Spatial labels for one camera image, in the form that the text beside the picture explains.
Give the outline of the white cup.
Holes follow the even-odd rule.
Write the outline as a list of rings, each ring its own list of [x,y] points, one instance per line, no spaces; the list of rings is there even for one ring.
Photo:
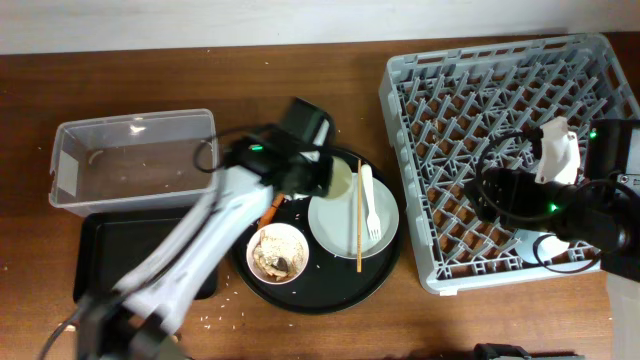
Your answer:
[[[337,200],[352,189],[351,167],[340,157],[332,157],[332,174],[326,199]]]

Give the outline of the wooden chopstick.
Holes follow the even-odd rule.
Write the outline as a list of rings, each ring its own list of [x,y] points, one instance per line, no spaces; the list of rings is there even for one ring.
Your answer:
[[[356,183],[356,189],[357,189],[357,204],[356,204],[356,210],[357,210],[357,216],[356,216],[356,220],[357,220],[357,245],[356,245],[356,271],[357,273],[361,273],[362,272],[362,200],[363,200],[363,195],[362,195],[362,160],[358,159],[358,163],[357,163],[357,183]]]

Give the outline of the light blue cup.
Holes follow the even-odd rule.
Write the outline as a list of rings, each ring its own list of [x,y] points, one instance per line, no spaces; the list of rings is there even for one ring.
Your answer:
[[[514,234],[514,238],[519,240],[515,251],[524,262],[538,263],[533,254],[533,244],[539,237],[543,237],[538,246],[538,255],[543,262],[565,253],[569,248],[568,242],[561,241],[551,233],[519,229]]]

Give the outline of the grey plate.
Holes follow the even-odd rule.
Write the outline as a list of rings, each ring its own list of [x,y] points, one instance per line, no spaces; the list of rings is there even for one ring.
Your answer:
[[[369,258],[382,252],[393,240],[398,230],[399,211],[395,197],[378,178],[373,179],[374,202],[380,219],[381,238],[369,236],[366,218],[368,208],[363,196],[362,257]],[[331,254],[345,259],[357,256],[357,193],[346,198],[328,200],[312,197],[308,208],[309,227],[316,241]]]

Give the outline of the orange carrot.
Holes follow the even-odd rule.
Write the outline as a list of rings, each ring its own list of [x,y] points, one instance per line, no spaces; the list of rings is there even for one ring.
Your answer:
[[[258,227],[257,227],[258,230],[262,229],[263,227],[269,225],[272,222],[272,220],[273,220],[273,218],[274,218],[279,206],[283,202],[284,198],[285,198],[285,196],[282,193],[279,193],[274,198],[274,200],[273,200],[271,206],[269,207],[269,209],[260,218],[260,220],[258,222]]]

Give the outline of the white plastic fork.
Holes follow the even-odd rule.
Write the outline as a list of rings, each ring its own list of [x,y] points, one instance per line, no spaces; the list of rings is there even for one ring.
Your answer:
[[[381,223],[376,212],[374,178],[371,166],[364,164],[361,166],[362,186],[365,192],[368,215],[366,219],[369,237],[373,241],[379,241],[382,237]]]

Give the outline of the pink bowl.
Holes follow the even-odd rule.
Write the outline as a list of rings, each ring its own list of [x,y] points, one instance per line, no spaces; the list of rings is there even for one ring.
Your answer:
[[[284,285],[298,278],[309,258],[304,234],[285,223],[272,223],[257,230],[245,251],[250,273],[269,285]]]

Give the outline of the rice and food scraps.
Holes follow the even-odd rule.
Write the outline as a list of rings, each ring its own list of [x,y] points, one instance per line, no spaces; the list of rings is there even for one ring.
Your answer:
[[[305,251],[294,237],[271,234],[264,230],[252,253],[256,267],[273,282],[284,282],[303,270]]]

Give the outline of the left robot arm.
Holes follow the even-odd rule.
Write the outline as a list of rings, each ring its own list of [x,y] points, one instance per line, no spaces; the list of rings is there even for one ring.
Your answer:
[[[332,117],[303,99],[278,123],[239,128],[211,168],[214,183],[136,268],[105,297],[85,296],[70,323],[79,359],[182,359],[173,336],[198,290],[277,194],[326,196]]]

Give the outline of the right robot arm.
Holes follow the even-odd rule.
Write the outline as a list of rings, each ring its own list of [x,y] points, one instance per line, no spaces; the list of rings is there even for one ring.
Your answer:
[[[543,241],[583,241],[599,253],[593,263],[607,272],[614,318],[614,356],[639,356],[639,123],[599,119],[587,132],[581,154],[566,118],[490,141],[483,156],[509,139],[532,144],[539,161],[529,173],[476,164],[463,192],[483,222],[535,231]]]

